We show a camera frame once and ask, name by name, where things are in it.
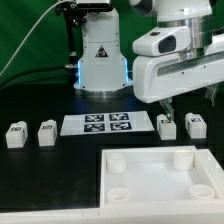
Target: black tabletop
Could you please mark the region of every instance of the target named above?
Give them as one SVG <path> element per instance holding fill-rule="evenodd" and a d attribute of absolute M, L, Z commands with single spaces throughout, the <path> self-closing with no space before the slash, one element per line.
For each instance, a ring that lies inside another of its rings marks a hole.
<path fill-rule="evenodd" d="M 157 131 L 82 136 L 58 135 L 54 147 L 40 148 L 37 132 L 43 121 L 65 115 L 147 111 L 156 129 L 164 113 L 158 102 L 144 104 L 133 95 L 113 100 L 74 96 L 67 84 L 13 86 L 0 92 L 0 211 L 95 208 L 99 206 L 102 149 L 195 145 L 224 161 L 224 97 L 212 108 L 205 89 L 173 98 L 177 140 L 161 141 Z M 208 124 L 207 139 L 191 140 L 184 127 L 187 113 L 200 114 Z M 22 151 L 7 149 L 11 123 L 25 121 L 28 139 Z"/>

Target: block with black marking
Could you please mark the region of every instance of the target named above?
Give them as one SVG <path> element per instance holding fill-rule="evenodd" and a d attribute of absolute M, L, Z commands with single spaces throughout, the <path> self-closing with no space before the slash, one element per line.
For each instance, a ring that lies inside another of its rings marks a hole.
<path fill-rule="evenodd" d="M 185 128 L 192 139 L 206 138 L 207 124 L 200 114 L 188 113 L 185 117 Z"/>
<path fill-rule="evenodd" d="M 49 120 L 42 122 L 38 131 L 39 146 L 54 146 L 57 138 L 57 122 Z"/>
<path fill-rule="evenodd" d="M 27 124 L 23 121 L 14 123 L 6 133 L 7 147 L 22 148 L 28 137 Z"/>
<path fill-rule="evenodd" d="M 157 130 L 161 140 L 175 140 L 177 127 L 174 121 L 169 121 L 164 114 L 157 117 Z"/>

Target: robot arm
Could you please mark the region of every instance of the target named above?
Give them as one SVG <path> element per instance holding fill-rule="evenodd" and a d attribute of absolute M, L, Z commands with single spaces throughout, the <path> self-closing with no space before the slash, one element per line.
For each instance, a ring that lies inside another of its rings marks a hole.
<path fill-rule="evenodd" d="M 70 55 L 75 56 L 70 61 L 77 65 L 74 92 L 92 98 L 112 98 L 131 90 L 127 61 L 120 52 L 119 14 L 111 0 L 75 0 L 62 5 L 61 11 L 67 18 L 70 42 L 74 39 L 72 26 L 82 28 L 82 57 L 76 56 L 74 45 L 70 47 Z"/>
<path fill-rule="evenodd" d="M 135 11 L 157 13 L 158 26 L 133 44 L 134 91 L 146 103 L 224 81 L 224 35 L 213 36 L 216 0 L 129 0 Z"/>

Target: sticker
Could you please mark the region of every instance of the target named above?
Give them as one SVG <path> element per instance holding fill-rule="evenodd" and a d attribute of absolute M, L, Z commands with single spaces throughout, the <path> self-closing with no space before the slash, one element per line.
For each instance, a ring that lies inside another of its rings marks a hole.
<path fill-rule="evenodd" d="M 85 116 L 85 122 L 102 122 L 104 121 L 104 115 L 87 115 Z"/>
<path fill-rule="evenodd" d="M 200 118 L 191 118 L 191 121 L 192 122 L 201 122 L 201 119 Z"/>
<path fill-rule="evenodd" d="M 12 128 L 11 131 L 21 131 L 21 127 Z"/>
<path fill-rule="evenodd" d="M 129 116 L 127 113 L 123 114 L 110 114 L 110 121 L 127 121 L 129 120 Z"/>
<path fill-rule="evenodd" d="M 126 131 L 132 130 L 130 122 L 111 123 L 111 131 Z"/>
<path fill-rule="evenodd" d="M 43 130 L 49 130 L 49 129 L 52 129 L 53 126 L 52 125 L 47 125 L 47 126 L 43 126 Z"/>
<path fill-rule="evenodd" d="M 84 132 L 102 132 L 105 131 L 105 124 L 86 124 Z"/>
<path fill-rule="evenodd" d="M 162 122 L 163 124 L 170 124 L 170 123 L 171 123 L 171 121 L 169 121 L 169 120 L 161 120 L 161 122 Z"/>
<path fill-rule="evenodd" d="M 107 52 L 102 45 L 96 54 L 96 58 L 108 58 Z"/>

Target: cable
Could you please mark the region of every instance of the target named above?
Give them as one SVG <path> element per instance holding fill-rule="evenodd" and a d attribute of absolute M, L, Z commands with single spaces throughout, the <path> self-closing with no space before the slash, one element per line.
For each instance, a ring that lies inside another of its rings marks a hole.
<path fill-rule="evenodd" d="M 40 73 L 40 72 L 49 72 L 49 71 L 56 71 L 56 70 L 64 70 L 65 66 L 57 66 L 57 67 L 49 67 L 49 68 L 38 68 L 38 69 L 32 69 L 32 70 L 28 70 L 28 71 L 24 71 L 24 72 L 20 72 L 16 75 L 11 76 L 10 78 L 4 80 L 1 84 L 0 84 L 0 89 L 2 89 L 5 85 L 7 85 L 9 82 L 20 78 L 22 76 L 25 75 L 30 75 L 33 73 Z"/>
<path fill-rule="evenodd" d="M 29 33 L 26 35 L 26 37 L 24 38 L 24 40 L 22 41 L 22 43 L 19 45 L 19 47 L 17 48 L 17 50 L 15 51 L 15 53 L 12 55 L 12 57 L 10 58 L 10 60 L 8 61 L 8 63 L 6 64 L 6 66 L 3 68 L 3 70 L 0 73 L 0 77 L 4 74 L 4 72 L 6 71 L 6 69 L 10 66 L 10 64 L 12 63 L 13 59 L 16 57 L 16 55 L 18 54 L 18 52 L 20 51 L 20 49 L 23 47 L 23 45 L 25 44 L 25 42 L 27 41 L 27 39 L 30 37 L 30 35 L 32 34 L 32 32 L 34 31 L 34 29 L 39 25 L 39 23 L 41 22 L 41 20 L 53 9 L 55 8 L 57 5 L 60 5 L 62 3 L 65 2 L 74 2 L 74 0 L 63 0 L 60 2 L 55 3 L 53 6 L 51 6 L 40 18 L 39 20 L 35 23 L 35 25 L 32 27 L 32 29 L 29 31 Z"/>
<path fill-rule="evenodd" d="M 6 88 L 8 88 L 8 87 L 11 87 L 11 86 L 23 85 L 23 84 L 26 84 L 26 83 L 29 83 L 29 82 L 38 82 L 38 81 L 43 81 L 43 80 L 48 80 L 48 79 L 54 79 L 54 78 L 60 78 L 60 77 L 66 77 L 68 74 L 69 74 L 69 73 L 66 73 L 66 74 L 63 74 L 63 75 L 55 75 L 55 76 L 51 76 L 51 77 L 47 77 L 47 78 L 31 79 L 31 80 L 28 80 L 28 81 L 25 81 L 25 82 L 15 83 L 15 84 L 6 86 L 6 87 L 4 87 L 4 88 L 1 88 L 0 91 L 6 89 Z"/>

